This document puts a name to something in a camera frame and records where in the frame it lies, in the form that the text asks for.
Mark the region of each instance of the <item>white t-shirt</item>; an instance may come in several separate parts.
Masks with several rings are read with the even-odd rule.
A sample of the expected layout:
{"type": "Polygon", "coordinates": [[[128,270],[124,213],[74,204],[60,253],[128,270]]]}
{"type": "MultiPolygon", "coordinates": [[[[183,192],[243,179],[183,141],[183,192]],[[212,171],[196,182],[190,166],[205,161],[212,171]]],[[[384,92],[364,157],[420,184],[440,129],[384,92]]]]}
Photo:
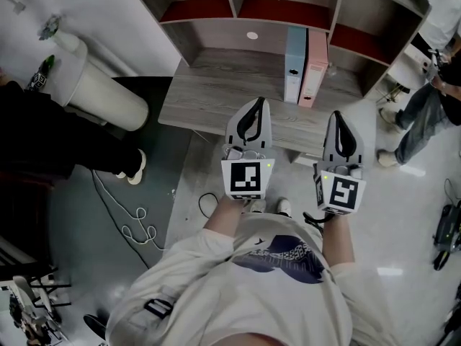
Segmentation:
{"type": "Polygon", "coordinates": [[[442,50],[455,33],[461,35],[461,0],[429,0],[432,10],[419,34],[433,48],[442,50]]]}
{"type": "Polygon", "coordinates": [[[211,346],[257,333],[289,346],[398,343],[375,270],[328,267],[307,224],[242,215],[236,239],[207,229],[176,243],[112,312],[111,346],[211,346]],[[165,319],[144,309],[174,304],[165,319]]]}

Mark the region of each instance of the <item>blue binder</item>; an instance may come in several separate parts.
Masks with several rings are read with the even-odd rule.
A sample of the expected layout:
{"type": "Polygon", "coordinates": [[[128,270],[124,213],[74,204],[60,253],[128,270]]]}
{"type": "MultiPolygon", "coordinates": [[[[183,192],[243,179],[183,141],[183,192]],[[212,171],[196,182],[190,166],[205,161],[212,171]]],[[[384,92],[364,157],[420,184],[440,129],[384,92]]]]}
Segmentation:
{"type": "Polygon", "coordinates": [[[285,49],[285,102],[297,104],[303,82],[307,29],[288,27],[285,49]]]}

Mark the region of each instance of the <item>blue graphic print on shirt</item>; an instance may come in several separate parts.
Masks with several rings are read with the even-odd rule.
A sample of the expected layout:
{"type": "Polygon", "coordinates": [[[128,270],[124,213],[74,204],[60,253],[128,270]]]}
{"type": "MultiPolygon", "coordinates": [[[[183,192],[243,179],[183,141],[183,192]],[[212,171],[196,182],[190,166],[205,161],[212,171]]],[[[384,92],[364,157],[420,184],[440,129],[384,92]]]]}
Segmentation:
{"type": "Polygon", "coordinates": [[[294,236],[277,235],[267,249],[256,249],[232,259],[234,264],[255,272],[268,273],[276,268],[302,283],[322,283],[325,269],[310,247],[294,236]]]}

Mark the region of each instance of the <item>blue jeans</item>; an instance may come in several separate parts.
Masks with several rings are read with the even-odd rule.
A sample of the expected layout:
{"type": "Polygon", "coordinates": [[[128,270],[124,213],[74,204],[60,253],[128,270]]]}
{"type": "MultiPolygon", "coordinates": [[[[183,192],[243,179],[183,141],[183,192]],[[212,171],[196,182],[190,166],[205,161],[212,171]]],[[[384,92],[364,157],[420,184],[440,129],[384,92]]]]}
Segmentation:
{"type": "Polygon", "coordinates": [[[395,150],[399,164],[406,164],[420,152],[441,130],[454,127],[445,113],[439,98],[439,91],[431,84],[421,87],[410,99],[405,110],[400,110],[395,123],[404,130],[413,126],[402,138],[395,150]]]}

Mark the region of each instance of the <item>round white hole cover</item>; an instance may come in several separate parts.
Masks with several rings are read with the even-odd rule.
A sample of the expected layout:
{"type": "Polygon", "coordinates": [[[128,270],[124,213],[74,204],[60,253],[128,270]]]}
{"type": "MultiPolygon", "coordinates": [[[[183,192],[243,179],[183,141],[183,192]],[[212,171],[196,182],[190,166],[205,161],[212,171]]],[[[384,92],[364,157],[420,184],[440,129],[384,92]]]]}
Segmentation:
{"type": "Polygon", "coordinates": [[[256,32],[248,32],[246,34],[247,38],[249,38],[250,40],[255,40],[258,38],[258,34],[256,32]]]}

